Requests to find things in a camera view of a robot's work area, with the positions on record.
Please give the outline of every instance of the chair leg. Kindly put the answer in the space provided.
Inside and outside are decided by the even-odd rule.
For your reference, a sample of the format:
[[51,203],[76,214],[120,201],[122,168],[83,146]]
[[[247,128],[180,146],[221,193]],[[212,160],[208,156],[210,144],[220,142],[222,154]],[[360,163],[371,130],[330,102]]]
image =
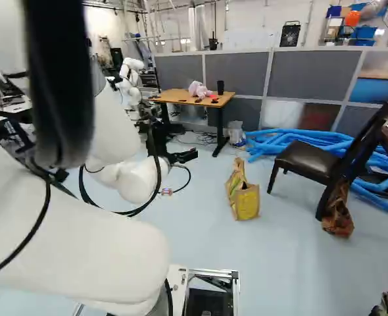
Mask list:
[[324,213],[326,212],[327,202],[334,188],[335,186],[331,186],[331,185],[327,186],[323,194],[321,195],[320,201],[318,202],[315,218],[320,222],[324,216]]
[[278,171],[279,171],[279,166],[274,164],[273,170],[272,170],[272,175],[270,176],[270,181],[269,181],[268,187],[267,187],[267,193],[269,193],[269,194],[272,192],[274,180],[276,179],[276,176],[278,175]]

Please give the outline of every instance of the plastic bag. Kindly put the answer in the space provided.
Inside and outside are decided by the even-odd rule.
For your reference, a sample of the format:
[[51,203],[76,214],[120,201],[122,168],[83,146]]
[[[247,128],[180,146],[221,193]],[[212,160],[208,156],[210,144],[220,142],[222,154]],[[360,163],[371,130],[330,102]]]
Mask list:
[[188,93],[191,97],[199,97],[203,100],[205,97],[210,96],[213,92],[208,90],[200,81],[193,81],[188,87]]
[[234,120],[228,123],[229,143],[235,147],[242,147],[246,144],[245,133],[242,131],[242,122]]

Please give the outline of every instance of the black chair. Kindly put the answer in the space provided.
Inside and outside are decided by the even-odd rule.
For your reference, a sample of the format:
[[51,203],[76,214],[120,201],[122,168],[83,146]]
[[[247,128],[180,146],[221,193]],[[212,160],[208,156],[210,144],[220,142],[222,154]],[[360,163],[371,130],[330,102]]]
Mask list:
[[279,168],[292,171],[326,186],[318,204],[316,218],[324,215],[330,193],[341,178],[353,181],[364,169],[366,161],[379,143],[381,127],[388,118],[388,102],[368,121],[340,158],[313,145],[295,140],[275,159],[267,193],[271,193]]

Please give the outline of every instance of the black fan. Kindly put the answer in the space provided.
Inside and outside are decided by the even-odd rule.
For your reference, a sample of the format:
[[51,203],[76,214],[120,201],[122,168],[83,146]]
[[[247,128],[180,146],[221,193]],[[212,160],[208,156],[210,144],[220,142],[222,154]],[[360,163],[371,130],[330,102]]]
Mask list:
[[295,47],[298,44],[301,23],[299,21],[287,21],[281,29],[280,47]]

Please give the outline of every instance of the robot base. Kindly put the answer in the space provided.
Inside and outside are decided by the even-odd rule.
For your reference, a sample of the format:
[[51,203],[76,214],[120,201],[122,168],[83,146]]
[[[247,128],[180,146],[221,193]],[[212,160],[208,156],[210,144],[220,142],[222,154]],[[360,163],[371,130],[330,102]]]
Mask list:
[[[172,288],[174,316],[238,315],[238,271],[186,269],[171,265],[168,280]],[[148,316],[166,316],[167,307],[166,294],[161,294],[157,305]]]

